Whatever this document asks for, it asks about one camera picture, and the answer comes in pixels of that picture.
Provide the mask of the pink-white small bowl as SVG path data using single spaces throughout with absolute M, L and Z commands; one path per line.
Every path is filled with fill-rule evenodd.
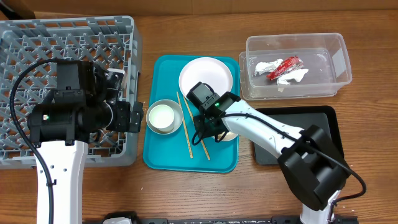
M 217 139 L 218 141 L 231 141 L 235 139 L 238 135 L 232 132 L 222 132 L 217 136 L 212 136 L 213 139 Z

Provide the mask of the grey-green ceramic bowl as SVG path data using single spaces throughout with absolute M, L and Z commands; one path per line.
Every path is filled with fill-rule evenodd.
M 174 128 L 173 128 L 173 130 L 171 130 L 171 132 L 169 132 L 169 133 L 158 133 L 158 132 L 152 127 L 152 125 L 149 123 L 149 112 L 150 112 L 151 109 L 152 109 L 154 106 L 156 106 L 156 105 L 168 105 L 168 106 L 170 106 L 170 107 L 173 109 L 173 111 L 174 111 L 174 113 L 175 113 L 175 119 L 174 119 Z M 153 104 L 149 107 L 149 109 L 147 110 L 146 121 L 147 121 L 148 127 L 149 127 L 153 132 L 155 132 L 155 133 L 157 133 L 157 134 L 171 134 L 171 133 L 175 132 L 175 131 L 180 127 L 180 125 L 182 124 L 182 109 L 181 109 L 181 107 L 179 106 L 179 104 L 176 103 L 176 102 L 173 101 L 173 100 L 168 100 L 168 99 L 159 100 L 159 101 L 156 101 L 155 103 L 153 103 Z

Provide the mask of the white paper cup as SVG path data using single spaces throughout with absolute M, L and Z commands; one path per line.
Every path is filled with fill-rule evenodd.
M 156 105 L 149 112 L 149 123 L 158 133 L 169 133 L 174 128 L 175 113 L 168 105 Z

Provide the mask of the white napkin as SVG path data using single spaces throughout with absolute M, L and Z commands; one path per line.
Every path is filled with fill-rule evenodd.
M 267 78 L 267 75 L 273 72 L 284 60 L 280 58 L 272 62 L 259 62 L 255 66 L 253 76 L 265 75 Z M 285 86 L 290 85 L 290 82 L 292 80 L 297 83 L 300 83 L 307 72 L 308 69 L 302 67 L 300 69 L 285 73 L 279 78 L 274 79 L 276 81 L 276 84 L 279 86 L 278 91 L 283 92 Z

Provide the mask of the red snack wrapper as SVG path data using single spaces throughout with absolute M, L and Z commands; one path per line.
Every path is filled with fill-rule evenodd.
M 303 67 L 303 61 L 297 55 L 285 59 L 273 72 L 267 75 L 269 80 L 274 80 L 285 73 L 297 70 Z

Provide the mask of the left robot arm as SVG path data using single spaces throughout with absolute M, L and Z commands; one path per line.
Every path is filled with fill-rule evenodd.
M 81 223 L 83 171 L 90 136 L 102 130 L 129 139 L 141 128 L 142 103 L 119 97 L 123 69 L 93 62 L 56 65 L 57 87 L 30 112 L 30 141 L 38 154 L 37 223 Z

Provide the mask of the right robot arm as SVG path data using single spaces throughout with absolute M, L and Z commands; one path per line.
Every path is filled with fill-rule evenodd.
M 199 110 L 192 143 L 223 132 L 242 135 L 271 153 L 291 192 L 302 202 L 301 223 L 331 223 L 341 189 L 351 176 L 344 155 L 318 126 L 302 129 L 281 123 L 239 96 L 204 89 L 187 98 Z

